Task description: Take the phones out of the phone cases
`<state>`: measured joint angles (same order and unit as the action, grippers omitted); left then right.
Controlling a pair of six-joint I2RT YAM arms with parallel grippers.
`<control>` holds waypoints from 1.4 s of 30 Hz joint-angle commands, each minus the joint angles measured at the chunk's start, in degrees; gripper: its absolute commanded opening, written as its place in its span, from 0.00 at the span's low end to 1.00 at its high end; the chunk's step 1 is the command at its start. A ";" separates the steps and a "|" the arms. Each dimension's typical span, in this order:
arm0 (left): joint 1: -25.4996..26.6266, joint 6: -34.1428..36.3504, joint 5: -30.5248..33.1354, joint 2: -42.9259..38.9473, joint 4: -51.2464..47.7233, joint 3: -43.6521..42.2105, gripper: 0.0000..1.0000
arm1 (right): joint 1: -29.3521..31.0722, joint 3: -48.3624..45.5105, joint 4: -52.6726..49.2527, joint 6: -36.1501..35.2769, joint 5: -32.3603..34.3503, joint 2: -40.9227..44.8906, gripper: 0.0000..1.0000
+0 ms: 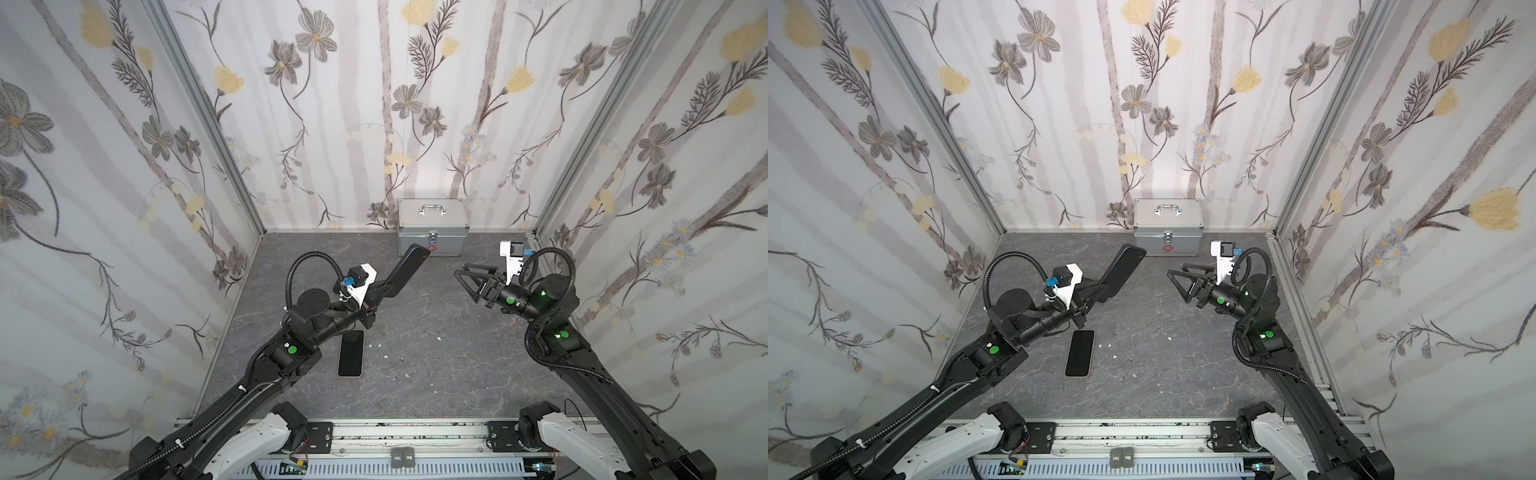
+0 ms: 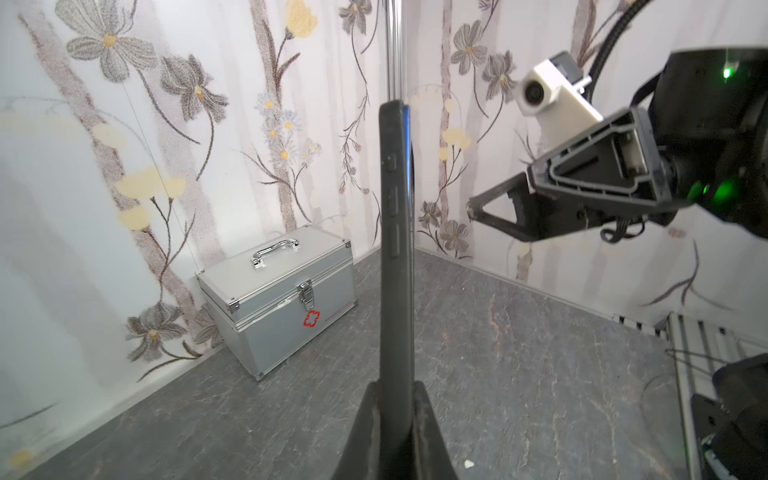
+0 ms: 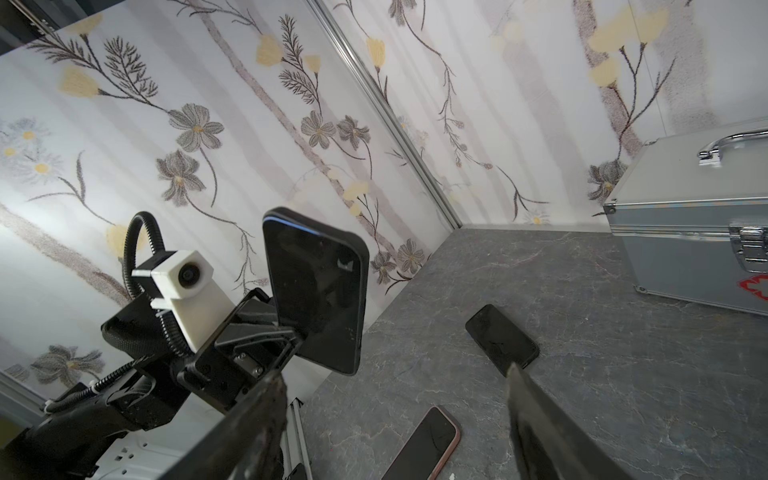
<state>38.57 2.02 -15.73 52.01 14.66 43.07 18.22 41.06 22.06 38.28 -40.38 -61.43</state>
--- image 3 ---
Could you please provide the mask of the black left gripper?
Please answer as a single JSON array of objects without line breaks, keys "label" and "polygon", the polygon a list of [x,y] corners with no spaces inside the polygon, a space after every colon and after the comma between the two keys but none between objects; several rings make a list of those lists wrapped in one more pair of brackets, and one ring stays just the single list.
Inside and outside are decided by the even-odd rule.
[{"label": "black left gripper", "polygon": [[195,354],[173,362],[176,382],[225,414],[270,372],[281,372],[300,333],[278,323],[274,299],[249,292]]}]

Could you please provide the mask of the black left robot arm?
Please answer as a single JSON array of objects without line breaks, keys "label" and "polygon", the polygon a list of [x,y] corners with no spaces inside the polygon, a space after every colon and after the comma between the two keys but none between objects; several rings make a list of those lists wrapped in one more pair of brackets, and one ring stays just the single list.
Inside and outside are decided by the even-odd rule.
[{"label": "black left robot arm", "polygon": [[128,433],[168,424],[196,396],[222,421],[170,467],[170,479],[276,479],[287,387],[281,372],[301,335],[275,321],[266,294],[254,290],[215,316],[199,350],[183,345],[167,309],[133,299],[102,327],[131,361],[93,386],[77,385],[46,418],[9,447],[7,470],[44,479],[88,479],[99,458]]}]

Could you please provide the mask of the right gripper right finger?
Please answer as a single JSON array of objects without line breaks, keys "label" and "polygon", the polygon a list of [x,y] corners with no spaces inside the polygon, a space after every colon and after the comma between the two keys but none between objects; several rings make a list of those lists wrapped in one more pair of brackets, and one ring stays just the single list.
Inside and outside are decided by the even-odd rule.
[{"label": "right gripper right finger", "polygon": [[506,375],[510,439],[522,479],[630,477],[517,364]]}]

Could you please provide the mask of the blue phone black screen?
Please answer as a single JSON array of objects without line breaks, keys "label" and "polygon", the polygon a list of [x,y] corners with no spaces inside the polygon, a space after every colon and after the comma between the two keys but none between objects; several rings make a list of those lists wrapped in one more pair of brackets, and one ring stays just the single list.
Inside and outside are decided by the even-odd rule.
[{"label": "blue phone black screen", "polygon": [[356,374],[367,298],[365,241],[286,207],[264,214],[262,232],[279,324],[301,338],[296,355]]}]

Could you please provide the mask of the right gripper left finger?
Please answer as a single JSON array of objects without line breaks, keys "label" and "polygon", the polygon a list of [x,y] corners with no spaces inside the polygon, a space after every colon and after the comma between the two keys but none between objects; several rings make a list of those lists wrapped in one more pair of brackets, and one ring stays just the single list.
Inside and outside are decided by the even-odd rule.
[{"label": "right gripper left finger", "polygon": [[287,386],[270,372],[164,479],[280,479],[281,438],[287,426]]}]

